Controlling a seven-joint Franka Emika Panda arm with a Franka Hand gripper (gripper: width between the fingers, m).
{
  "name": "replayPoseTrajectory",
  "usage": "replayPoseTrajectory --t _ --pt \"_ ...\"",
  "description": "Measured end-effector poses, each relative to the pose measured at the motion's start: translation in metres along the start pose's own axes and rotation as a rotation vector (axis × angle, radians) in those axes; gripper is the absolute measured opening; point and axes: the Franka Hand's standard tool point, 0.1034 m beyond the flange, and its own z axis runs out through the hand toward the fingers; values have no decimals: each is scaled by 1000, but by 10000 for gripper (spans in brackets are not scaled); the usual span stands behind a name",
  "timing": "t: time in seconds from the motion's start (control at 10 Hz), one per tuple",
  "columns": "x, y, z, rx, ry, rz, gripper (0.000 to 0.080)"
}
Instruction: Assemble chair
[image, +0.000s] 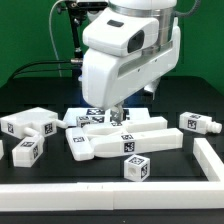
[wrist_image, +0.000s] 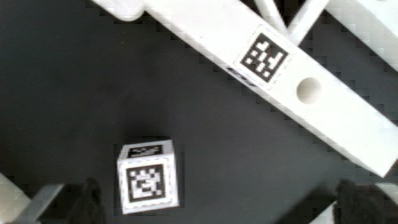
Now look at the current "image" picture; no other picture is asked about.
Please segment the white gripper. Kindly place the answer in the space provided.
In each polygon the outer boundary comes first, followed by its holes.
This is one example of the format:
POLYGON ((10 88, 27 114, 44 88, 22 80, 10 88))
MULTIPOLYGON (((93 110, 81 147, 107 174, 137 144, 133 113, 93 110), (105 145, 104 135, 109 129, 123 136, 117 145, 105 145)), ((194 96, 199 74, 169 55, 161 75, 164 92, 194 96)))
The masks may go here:
POLYGON ((121 122, 123 110, 115 105, 172 70, 179 58, 179 48, 180 28, 174 26, 169 47, 154 55, 137 52, 119 58, 89 49, 82 70, 84 100, 104 110, 112 107, 112 120, 121 122))

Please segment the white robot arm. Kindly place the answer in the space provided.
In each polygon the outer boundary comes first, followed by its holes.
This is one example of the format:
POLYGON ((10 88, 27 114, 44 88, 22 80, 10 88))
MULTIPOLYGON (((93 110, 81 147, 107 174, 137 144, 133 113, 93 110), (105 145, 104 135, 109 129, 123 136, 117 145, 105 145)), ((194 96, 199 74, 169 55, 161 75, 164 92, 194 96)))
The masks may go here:
POLYGON ((83 32, 82 94, 124 119, 123 101, 172 70, 179 58, 177 0, 108 0, 83 32))

